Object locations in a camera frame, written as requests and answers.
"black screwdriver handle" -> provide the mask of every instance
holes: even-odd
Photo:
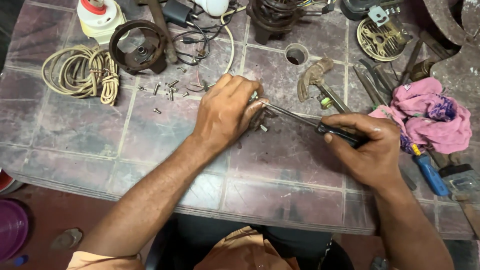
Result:
[[[339,136],[340,138],[346,140],[348,142],[348,144],[351,147],[353,147],[354,149],[359,148],[360,146],[366,144],[370,140],[368,137],[359,136],[359,135],[347,132],[347,131],[345,131],[341,128],[336,128],[336,127],[326,125],[322,122],[320,122],[318,124],[315,131],[319,134],[322,134],[322,135],[324,135],[328,132],[333,133],[333,134]]]

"red floor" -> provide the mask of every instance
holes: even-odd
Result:
[[[108,212],[114,202],[68,194],[51,189],[25,185],[20,190],[5,196],[24,202],[33,214],[33,232],[18,256],[28,255],[29,261],[18,270],[64,270],[75,251],[52,250],[52,241],[63,231],[79,228],[88,233]],[[355,270],[369,270],[375,256],[385,256],[379,237],[362,235],[341,235],[340,244],[349,254]],[[142,251],[145,258],[147,245]],[[0,269],[9,267],[0,264]]]

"purple plastic bowl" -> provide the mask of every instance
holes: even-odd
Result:
[[[0,262],[12,257],[24,244],[28,233],[25,210],[10,200],[0,200]]]

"orange shirt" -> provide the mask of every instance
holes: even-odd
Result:
[[[144,270],[135,256],[106,257],[77,251],[67,270]],[[245,227],[220,240],[194,270],[300,270],[295,258],[283,259],[268,240]]]

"hammer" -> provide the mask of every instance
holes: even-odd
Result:
[[[177,52],[173,46],[172,36],[168,31],[167,23],[165,23],[165,19],[163,17],[162,7],[160,6],[158,0],[135,0],[135,3],[139,6],[148,5],[148,8],[152,13],[153,21],[163,30],[165,36],[167,36],[167,47],[165,49],[167,59],[170,63],[176,63],[178,61]]]
[[[310,66],[300,77],[297,85],[297,94],[300,102],[306,101],[308,95],[308,86],[316,85],[327,98],[333,101],[333,105],[340,113],[351,113],[350,109],[345,105],[342,99],[325,83],[323,74],[333,68],[333,60],[324,57],[317,63]]]

